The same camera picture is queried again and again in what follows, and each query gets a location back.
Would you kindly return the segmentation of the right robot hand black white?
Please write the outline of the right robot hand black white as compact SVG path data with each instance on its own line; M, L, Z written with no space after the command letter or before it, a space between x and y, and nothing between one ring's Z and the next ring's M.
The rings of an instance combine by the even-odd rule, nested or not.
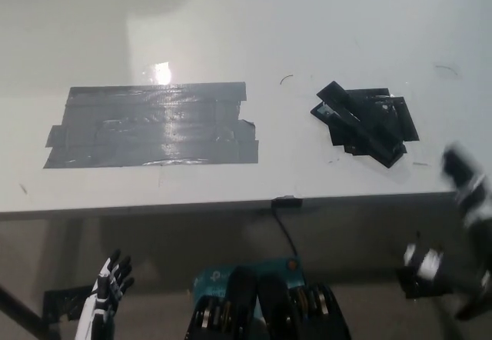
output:
M468 273L453 256L417 244L407 245L404 265L424 280L471 278L484 287L491 278L491 185L487 176L456 145L444 151L442 171L454 187L454 200L477 271Z

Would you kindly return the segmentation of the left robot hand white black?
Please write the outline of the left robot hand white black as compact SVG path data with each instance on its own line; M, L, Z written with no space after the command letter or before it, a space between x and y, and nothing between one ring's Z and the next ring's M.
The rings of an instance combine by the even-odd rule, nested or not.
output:
M75 340L109 340L115 336L115 315L126 291L133 286L131 257L114 251L103 264L78 320Z

